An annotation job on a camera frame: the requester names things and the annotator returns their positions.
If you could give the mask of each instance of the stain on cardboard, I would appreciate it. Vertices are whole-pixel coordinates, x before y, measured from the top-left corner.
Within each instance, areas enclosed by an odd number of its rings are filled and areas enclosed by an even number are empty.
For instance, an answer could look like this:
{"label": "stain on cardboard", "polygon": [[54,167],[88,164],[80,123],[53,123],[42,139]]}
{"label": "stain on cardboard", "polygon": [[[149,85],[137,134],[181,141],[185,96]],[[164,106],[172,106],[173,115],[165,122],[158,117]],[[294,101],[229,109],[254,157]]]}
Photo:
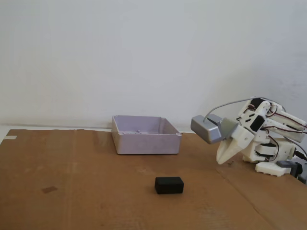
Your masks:
{"label": "stain on cardboard", "polygon": [[56,188],[55,186],[51,186],[51,187],[47,187],[47,188],[43,188],[42,192],[47,194],[47,193],[51,193],[54,191],[57,191],[58,188]]}

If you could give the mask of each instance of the white 3d-printed part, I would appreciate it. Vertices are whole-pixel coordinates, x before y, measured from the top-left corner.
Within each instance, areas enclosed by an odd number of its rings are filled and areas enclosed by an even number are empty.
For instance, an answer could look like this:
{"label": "white 3d-printed part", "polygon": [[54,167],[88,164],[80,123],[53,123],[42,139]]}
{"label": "white 3d-printed part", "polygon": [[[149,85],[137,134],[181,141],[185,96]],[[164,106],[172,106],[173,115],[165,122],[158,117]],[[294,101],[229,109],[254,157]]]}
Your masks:
{"label": "white 3d-printed part", "polygon": [[271,162],[260,162],[256,164],[255,170],[256,172],[274,176],[282,176],[291,172],[291,168],[281,168],[277,164]]}

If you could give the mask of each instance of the brown cardboard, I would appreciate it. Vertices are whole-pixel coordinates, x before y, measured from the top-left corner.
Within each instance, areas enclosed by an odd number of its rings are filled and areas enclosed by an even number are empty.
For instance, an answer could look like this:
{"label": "brown cardboard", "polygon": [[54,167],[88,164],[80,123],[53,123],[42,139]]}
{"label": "brown cardboard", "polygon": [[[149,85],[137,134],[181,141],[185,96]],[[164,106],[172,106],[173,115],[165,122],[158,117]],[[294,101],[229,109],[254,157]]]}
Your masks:
{"label": "brown cardboard", "polygon": [[[307,188],[183,134],[178,155],[117,155],[111,133],[11,130],[0,145],[0,230],[307,229]],[[158,195],[158,176],[183,194]]]}

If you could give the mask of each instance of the open plastic box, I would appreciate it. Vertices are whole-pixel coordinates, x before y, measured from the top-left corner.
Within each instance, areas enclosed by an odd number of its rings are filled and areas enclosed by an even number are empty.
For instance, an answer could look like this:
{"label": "open plastic box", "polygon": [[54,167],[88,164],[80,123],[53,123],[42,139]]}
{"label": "open plastic box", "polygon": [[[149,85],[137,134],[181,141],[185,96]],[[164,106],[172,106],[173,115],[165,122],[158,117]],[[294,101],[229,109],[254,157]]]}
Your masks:
{"label": "open plastic box", "polygon": [[112,136],[118,154],[178,154],[181,133],[156,116],[113,116]]}

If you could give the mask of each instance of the gray cable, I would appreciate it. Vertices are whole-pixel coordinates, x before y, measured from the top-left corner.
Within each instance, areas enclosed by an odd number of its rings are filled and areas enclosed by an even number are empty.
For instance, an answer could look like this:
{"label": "gray cable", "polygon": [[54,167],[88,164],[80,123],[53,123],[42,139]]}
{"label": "gray cable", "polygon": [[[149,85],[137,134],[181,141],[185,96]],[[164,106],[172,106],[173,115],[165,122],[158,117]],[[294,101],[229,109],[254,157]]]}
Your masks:
{"label": "gray cable", "polygon": [[293,144],[295,144],[295,145],[297,145],[304,153],[305,153],[305,155],[307,156],[307,152],[305,151],[305,149],[302,147],[302,146],[300,146],[297,142],[295,142],[295,141],[293,141],[293,140],[291,140],[291,139],[289,139],[289,138],[286,138],[286,137],[284,137],[287,141],[290,141],[290,142],[292,142]]}
{"label": "gray cable", "polygon": [[244,102],[244,101],[248,101],[248,100],[251,100],[251,99],[258,99],[258,98],[262,98],[262,99],[265,99],[265,100],[268,100],[268,101],[275,102],[275,103],[279,104],[278,102],[273,101],[273,100],[268,99],[268,98],[265,98],[265,97],[251,97],[251,98],[248,98],[248,99],[243,99],[243,100],[239,100],[239,101],[235,101],[235,102],[229,102],[229,103],[220,105],[220,106],[218,106],[218,107],[215,107],[215,108],[213,108],[212,110],[210,110],[209,113],[207,113],[207,115],[204,117],[203,121],[205,122],[205,120],[207,119],[207,117],[208,117],[214,110],[216,110],[216,109],[218,109],[218,108],[224,107],[224,106],[229,105],[229,104],[234,104],[234,103],[238,103],[238,102]]}

